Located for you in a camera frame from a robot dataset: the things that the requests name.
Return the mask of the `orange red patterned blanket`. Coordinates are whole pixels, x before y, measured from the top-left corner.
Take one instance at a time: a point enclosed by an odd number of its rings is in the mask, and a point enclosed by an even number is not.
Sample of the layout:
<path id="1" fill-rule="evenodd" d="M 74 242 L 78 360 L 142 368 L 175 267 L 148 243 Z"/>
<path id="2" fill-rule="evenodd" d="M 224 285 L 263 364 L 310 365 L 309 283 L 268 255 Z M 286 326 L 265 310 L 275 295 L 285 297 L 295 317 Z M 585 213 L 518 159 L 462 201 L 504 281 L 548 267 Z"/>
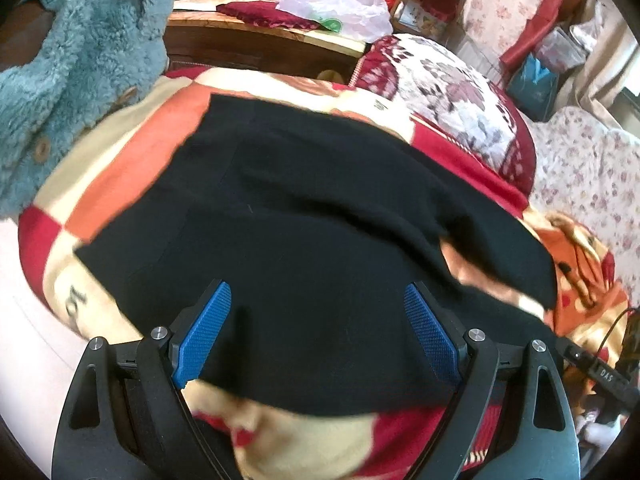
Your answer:
<path id="1" fill-rule="evenodd" d="M 234 96 L 345 117 L 381 129 L 472 185 L 514 217 L 547 249 L 555 268 L 556 304 L 538 301 L 501 283 L 454 246 L 440 249 L 452 276 L 504 304 L 533 315 L 554 333 L 552 351 L 578 443 L 580 478 L 637 478 L 633 466 L 613 465 L 616 448 L 635 445 L 634 410 L 620 412 L 596 384 L 555 349 L 566 337 L 621 373 L 634 314 L 614 278 L 611 253 L 573 218 L 541 212 L 438 127 L 396 103 L 361 89 L 249 70 L 194 70 L 157 79 L 140 102 L 106 116 L 89 129 L 52 171 L 18 219 L 18 246 L 28 284 L 53 315 L 89 342 L 140 340 L 142 333 L 77 257 L 111 221 L 140 200 L 198 128 L 213 96 Z M 348 416 L 297 414 L 243 399 L 198 376 L 182 390 L 206 440 L 230 442 L 235 479 L 410 479 L 456 389 L 440 405 Z M 511 386 L 496 382 L 480 435 L 460 477 L 484 463 L 506 421 L 502 402 Z"/>

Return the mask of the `wooden desk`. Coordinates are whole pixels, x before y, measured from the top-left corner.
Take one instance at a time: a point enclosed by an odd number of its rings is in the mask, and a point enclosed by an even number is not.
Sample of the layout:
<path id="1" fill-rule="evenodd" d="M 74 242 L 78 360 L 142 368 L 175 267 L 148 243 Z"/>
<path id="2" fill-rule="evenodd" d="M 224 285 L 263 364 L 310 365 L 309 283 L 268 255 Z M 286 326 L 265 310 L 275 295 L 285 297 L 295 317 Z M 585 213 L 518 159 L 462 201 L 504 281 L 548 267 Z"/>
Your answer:
<path id="1" fill-rule="evenodd" d="M 178 0 L 164 43 L 169 68 L 207 65 L 350 81 L 368 45 L 327 30 L 269 28 L 221 14 L 233 0 Z"/>

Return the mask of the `dark red cushion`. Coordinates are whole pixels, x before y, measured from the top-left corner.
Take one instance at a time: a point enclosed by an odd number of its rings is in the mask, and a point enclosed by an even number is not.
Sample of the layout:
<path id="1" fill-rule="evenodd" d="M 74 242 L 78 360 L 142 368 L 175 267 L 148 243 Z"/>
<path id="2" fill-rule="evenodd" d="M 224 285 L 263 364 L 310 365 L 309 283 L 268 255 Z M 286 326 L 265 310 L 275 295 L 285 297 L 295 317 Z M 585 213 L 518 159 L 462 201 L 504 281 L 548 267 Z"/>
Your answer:
<path id="1" fill-rule="evenodd" d="M 300 18 L 292 13 L 278 9 L 275 1 L 232 1 L 218 4 L 220 14 L 237 18 L 245 24 L 262 28 L 286 28 L 315 30 L 323 26 L 315 21 Z"/>

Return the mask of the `red white floral pillow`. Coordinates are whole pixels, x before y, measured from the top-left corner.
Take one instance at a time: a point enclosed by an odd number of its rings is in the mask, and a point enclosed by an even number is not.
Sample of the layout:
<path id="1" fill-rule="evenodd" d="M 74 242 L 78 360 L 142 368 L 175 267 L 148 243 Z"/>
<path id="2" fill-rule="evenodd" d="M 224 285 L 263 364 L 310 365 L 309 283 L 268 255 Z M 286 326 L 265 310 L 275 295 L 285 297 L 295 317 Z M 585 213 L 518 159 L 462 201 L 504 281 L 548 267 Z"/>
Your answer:
<path id="1" fill-rule="evenodd" d="M 506 94 L 436 41 L 386 36 L 358 61 L 352 87 L 397 102 L 446 133 L 526 196 L 533 191 L 535 144 Z"/>

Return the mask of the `clear plastic container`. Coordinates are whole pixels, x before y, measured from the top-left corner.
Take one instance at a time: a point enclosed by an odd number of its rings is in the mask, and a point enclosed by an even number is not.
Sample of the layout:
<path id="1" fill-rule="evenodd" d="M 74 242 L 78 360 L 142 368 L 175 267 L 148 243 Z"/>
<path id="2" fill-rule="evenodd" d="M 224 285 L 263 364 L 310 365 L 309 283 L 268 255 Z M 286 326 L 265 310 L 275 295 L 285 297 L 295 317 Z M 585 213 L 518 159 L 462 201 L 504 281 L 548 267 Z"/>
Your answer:
<path id="1" fill-rule="evenodd" d="M 561 27 L 555 27 L 534 49 L 535 58 L 553 73 L 562 74 L 585 64 L 587 52 Z"/>

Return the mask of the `white plastic bag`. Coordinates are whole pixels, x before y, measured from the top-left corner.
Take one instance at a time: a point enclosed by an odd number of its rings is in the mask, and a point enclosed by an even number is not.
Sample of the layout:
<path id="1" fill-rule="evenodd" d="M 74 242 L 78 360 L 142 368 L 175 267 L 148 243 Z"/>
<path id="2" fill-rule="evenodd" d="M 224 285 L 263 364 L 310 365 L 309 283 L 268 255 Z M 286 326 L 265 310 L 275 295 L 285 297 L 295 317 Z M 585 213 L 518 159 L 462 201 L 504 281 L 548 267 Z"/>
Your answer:
<path id="1" fill-rule="evenodd" d="M 277 9 L 367 44 L 393 33 L 385 0 L 279 0 Z"/>

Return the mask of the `red cloth bag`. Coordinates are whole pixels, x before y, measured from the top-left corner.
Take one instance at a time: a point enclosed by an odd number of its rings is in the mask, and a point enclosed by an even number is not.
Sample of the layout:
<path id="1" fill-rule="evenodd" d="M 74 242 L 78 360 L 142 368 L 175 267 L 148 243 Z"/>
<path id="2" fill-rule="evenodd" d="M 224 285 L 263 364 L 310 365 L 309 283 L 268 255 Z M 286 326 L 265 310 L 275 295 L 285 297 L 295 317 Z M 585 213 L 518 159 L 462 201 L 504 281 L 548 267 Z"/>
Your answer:
<path id="1" fill-rule="evenodd" d="M 534 16 L 525 25 L 515 44 L 501 55 L 502 67 L 513 73 L 532 53 L 534 47 L 559 23 L 572 18 L 582 0 L 541 0 Z"/>

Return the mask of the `teal fleece jacket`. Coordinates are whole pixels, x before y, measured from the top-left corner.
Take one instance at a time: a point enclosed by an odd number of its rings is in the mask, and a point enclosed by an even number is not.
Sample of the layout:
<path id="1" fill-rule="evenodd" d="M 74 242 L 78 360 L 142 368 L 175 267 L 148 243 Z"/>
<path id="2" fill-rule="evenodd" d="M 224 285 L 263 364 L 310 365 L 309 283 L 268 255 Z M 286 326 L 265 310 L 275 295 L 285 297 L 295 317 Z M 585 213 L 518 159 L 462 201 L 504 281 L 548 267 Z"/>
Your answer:
<path id="1" fill-rule="evenodd" d="M 39 3 L 35 56 L 1 72 L 1 214 L 19 216 L 80 137 L 143 99 L 166 68 L 174 0 Z"/>

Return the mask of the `black pants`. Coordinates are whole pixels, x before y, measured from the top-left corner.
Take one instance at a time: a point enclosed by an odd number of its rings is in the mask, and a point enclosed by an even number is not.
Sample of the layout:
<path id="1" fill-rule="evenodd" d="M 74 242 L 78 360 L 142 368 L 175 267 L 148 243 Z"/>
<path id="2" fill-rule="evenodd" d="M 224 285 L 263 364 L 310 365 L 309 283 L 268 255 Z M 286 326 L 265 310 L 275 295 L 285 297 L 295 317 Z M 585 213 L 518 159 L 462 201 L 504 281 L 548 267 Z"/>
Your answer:
<path id="1" fill-rule="evenodd" d="M 412 283 L 494 341 L 554 343 L 538 318 L 460 284 L 442 242 L 555 306 L 547 249 L 412 146 L 345 117 L 213 96 L 156 182 L 77 257 L 142 333 L 226 282 L 231 312 L 204 382 L 337 417 L 449 399 L 406 315 Z"/>

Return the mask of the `blue shopping bag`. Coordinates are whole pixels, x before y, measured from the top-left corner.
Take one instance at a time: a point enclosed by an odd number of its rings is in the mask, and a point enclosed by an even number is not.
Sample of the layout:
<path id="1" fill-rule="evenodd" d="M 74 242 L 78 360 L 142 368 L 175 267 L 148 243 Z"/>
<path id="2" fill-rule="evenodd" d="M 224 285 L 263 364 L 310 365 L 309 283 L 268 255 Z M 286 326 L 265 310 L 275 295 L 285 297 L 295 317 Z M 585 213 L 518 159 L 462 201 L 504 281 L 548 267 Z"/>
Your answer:
<path id="1" fill-rule="evenodd" d="M 506 94 L 529 119 L 546 122 L 552 113 L 558 82 L 559 75 L 529 53 L 506 86 Z"/>

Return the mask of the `pink floral bed sheet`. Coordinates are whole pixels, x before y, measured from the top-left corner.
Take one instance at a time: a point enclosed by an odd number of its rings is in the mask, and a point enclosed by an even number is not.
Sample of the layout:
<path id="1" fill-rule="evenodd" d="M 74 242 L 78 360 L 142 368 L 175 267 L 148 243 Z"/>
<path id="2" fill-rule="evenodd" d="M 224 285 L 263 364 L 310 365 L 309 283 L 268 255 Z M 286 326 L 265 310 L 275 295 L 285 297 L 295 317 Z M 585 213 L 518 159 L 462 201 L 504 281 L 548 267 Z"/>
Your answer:
<path id="1" fill-rule="evenodd" d="M 530 202 L 579 221 L 612 252 L 615 276 L 639 302 L 639 139 L 579 107 L 526 125 L 535 144 Z"/>

